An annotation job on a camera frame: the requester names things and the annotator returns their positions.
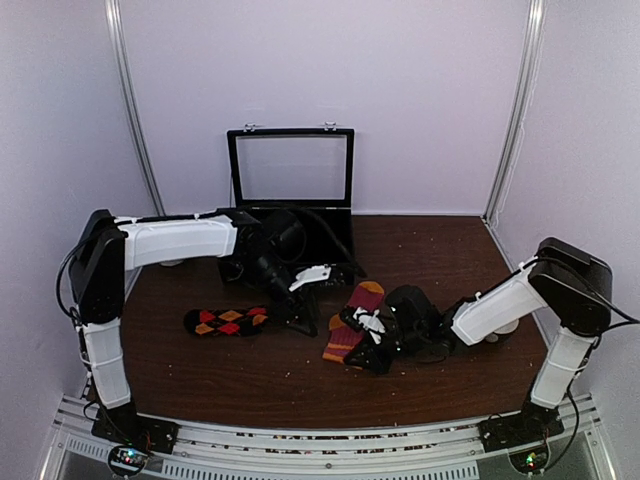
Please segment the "maroon purple striped sock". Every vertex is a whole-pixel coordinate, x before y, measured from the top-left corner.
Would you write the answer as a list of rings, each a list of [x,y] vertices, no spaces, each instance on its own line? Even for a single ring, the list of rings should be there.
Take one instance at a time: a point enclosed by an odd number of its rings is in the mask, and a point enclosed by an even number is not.
[[[355,314],[373,314],[381,305],[385,291],[375,281],[363,281],[353,290],[340,312],[329,320],[329,339],[322,359],[343,364],[345,357],[364,339],[365,330]]]

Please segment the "black red orange argyle sock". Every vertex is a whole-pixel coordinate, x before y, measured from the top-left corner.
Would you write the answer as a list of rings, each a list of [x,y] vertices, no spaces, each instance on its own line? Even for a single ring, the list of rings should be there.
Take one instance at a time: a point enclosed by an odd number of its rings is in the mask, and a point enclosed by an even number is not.
[[[262,332],[269,316],[265,307],[188,311],[183,317],[185,330],[194,336],[250,337]]]

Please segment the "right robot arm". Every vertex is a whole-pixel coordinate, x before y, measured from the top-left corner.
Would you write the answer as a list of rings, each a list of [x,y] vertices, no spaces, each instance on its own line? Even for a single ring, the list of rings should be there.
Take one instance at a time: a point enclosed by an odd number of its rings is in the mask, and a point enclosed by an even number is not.
[[[374,308],[344,308],[341,320],[363,335],[344,361],[383,374],[401,355],[424,352],[446,359],[492,337],[510,336],[522,318],[549,310],[559,329],[512,423],[517,438],[530,442],[556,419],[559,404],[603,335],[638,324],[613,303],[612,286],[606,262],[548,237],[504,280],[444,311],[412,285],[387,295],[387,316]]]

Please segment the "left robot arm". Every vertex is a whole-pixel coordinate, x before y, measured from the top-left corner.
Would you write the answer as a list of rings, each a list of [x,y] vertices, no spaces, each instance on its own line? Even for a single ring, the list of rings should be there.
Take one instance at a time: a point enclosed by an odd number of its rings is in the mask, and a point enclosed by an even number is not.
[[[121,345],[127,272],[164,262],[221,258],[268,296],[271,317],[314,337],[317,310],[309,285],[330,270],[313,266],[294,273],[286,264],[285,249],[301,229],[296,217],[284,211],[264,220],[236,209],[147,218],[115,217],[107,209],[91,214],[58,275],[70,281],[73,303],[63,312],[79,334],[104,425],[121,443],[133,444],[144,433]]]

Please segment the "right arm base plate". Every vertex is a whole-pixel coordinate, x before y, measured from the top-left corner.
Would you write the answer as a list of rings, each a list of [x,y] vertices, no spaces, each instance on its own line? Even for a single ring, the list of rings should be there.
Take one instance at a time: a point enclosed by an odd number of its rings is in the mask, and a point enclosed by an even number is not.
[[[565,431],[561,420],[543,424],[520,413],[509,416],[491,416],[478,425],[479,437],[485,452],[511,449],[529,443],[543,442]]]

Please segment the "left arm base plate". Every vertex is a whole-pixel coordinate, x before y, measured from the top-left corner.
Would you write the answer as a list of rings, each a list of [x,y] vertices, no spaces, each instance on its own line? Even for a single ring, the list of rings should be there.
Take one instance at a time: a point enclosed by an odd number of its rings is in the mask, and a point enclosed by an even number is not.
[[[179,432],[175,422],[138,416],[132,422],[98,417],[91,434],[114,443],[126,444],[146,453],[171,454]]]

